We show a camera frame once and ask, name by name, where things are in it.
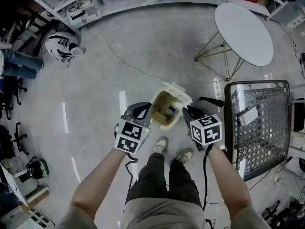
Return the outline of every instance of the open lid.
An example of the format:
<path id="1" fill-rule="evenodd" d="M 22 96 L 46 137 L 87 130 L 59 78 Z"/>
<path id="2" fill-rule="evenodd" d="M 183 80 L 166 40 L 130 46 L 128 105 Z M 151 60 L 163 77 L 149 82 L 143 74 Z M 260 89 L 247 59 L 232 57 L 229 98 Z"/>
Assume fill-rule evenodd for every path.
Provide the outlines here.
<path id="1" fill-rule="evenodd" d="M 175 82 L 172 82 L 172 84 L 169 84 L 167 82 L 163 82 L 163 83 L 168 88 L 167 92 L 169 92 L 174 97 L 178 98 L 182 102 L 183 106 L 187 106 L 193 102 L 192 98 L 185 93 L 185 89 L 183 87 L 179 86 Z"/>

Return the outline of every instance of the wire mesh panel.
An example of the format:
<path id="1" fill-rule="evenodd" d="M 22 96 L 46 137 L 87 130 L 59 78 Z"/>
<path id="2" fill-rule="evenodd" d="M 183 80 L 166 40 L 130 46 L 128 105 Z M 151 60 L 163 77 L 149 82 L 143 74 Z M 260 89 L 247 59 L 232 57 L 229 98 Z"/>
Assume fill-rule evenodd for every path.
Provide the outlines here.
<path id="1" fill-rule="evenodd" d="M 290 138 L 290 97 L 288 83 L 238 84 L 231 88 L 233 148 L 236 169 L 246 160 L 244 179 L 248 180 L 282 162 Z M 256 107 L 258 117 L 248 125 L 238 121 L 246 109 Z"/>

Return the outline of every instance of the white round table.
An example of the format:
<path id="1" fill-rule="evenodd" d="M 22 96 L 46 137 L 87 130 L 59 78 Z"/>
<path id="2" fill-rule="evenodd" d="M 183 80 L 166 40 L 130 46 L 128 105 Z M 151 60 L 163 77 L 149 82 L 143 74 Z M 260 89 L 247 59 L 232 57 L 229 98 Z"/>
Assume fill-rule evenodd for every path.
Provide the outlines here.
<path id="1" fill-rule="evenodd" d="M 199 61 L 199 58 L 224 53 L 227 77 L 222 77 L 227 81 L 231 80 L 244 61 L 255 66 L 266 66 L 271 62 L 274 54 L 271 37 L 263 23 L 252 12 L 234 3 L 223 3 L 216 8 L 214 18 L 218 29 L 216 35 L 220 33 L 224 39 L 224 43 L 220 45 L 223 51 L 209 55 L 206 54 L 211 50 L 201 53 L 216 36 L 214 35 L 197 54 L 196 61 Z M 228 51 L 234 51 L 240 57 L 231 76 L 226 56 Z"/>

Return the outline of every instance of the white helmet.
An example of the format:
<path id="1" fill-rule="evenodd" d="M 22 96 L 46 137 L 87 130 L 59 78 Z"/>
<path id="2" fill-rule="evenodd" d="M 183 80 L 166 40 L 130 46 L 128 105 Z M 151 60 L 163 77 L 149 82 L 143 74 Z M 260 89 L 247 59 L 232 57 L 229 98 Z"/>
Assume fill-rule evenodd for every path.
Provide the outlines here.
<path id="1" fill-rule="evenodd" d="M 44 45 L 53 58 L 62 62 L 68 62 L 74 56 L 81 54 L 78 44 L 76 36 L 67 32 L 57 32 L 49 36 Z"/>

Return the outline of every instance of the concrete floor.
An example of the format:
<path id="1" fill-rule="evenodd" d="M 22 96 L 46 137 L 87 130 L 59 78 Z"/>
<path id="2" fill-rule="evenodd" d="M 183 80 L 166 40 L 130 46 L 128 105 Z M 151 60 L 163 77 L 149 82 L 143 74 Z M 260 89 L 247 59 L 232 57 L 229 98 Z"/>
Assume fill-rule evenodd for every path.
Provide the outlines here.
<path id="1" fill-rule="evenodd" d="M 199 96 L 224 98 L 224 86 L 227 83 L 193 60 L 203 44 L 216 32 L 214 10 L 215 6 L 170 5 L 114 14 L 81 30 L 82 46 L 86 47 L 86 53 L 73 60 L 68 70 L 47 53 L 43 55 L 45 69 L 36 80 L 25 81 L 28 92 L 22 96 L 22 105 L 15 105 L 12 120 L 2 118 L 12 133 L 15 123 L 20 121 L 21 132 L 24 130 L 28 134 L 24 140 L 25 146 L 31 155 L 43 157 L 49 165 L 50 176 L 40 182 L 50 186 L 51 194 L 37 209 L 58 222 L 79 184 L 72 159 L 83 180 L 113 147 L 113 128 L 121 115 L 121 91 L 125 91 L 127 105 L 151 101 L 164 80 L 184 87 L 193 99 Z M 265 21 L 260 16 L 258 18 L 265 24 L 273 40 L 273 60 L 267 67 L 244 63 L 234 80 L 286 79 L 290 86 L 304 83 L 289 37 L 278 23 Z M 295 42 L 299 51 L 303 52 L 301 42 L 297 38 Z M 128 66 L 143 73 L 130 69 L 112 53 L 107 44 Z M 238 58 L 232 53 L 230 60 L 233 66 Z M 215 56 L 207 62 L 225 73 L 222 56 Z M 64 127 L 63 103 L 68 133 Z M 222 116 L 221 110 L 216 107 L 204 103 L 203 106 Z M 161 131 L 153 126 L 150 136 L 137 154 L 139 170 L 145 165 L 154 142 L 161 135 L 170 140 L 165 164 L 167 179 L 168 162 L 175 152 L 180 148 L 195 147 L 187 136 L 182 118 L 169 131 Z M 195 153 L 186 168 L 195 180 L 203 200 L 203 153 Z M 258 212 L 264 211 L 278 199 L 289 199 L 281 186 L 276 186 L 272 180 L 276 170 L 274 168 L 251 190 L 253 204 Z M 207 173 L 207 201 L 222 203 L 209 163 Z M 260 178 L 247 182 L 248 186 Z M 118 228 L 129 180 L 122 164 L 97 213 L 95 223 L 99 228 Z M 206 217 L 216 219 L 216 229 L 230 226 L 225 205 L 208 204 Z"/>

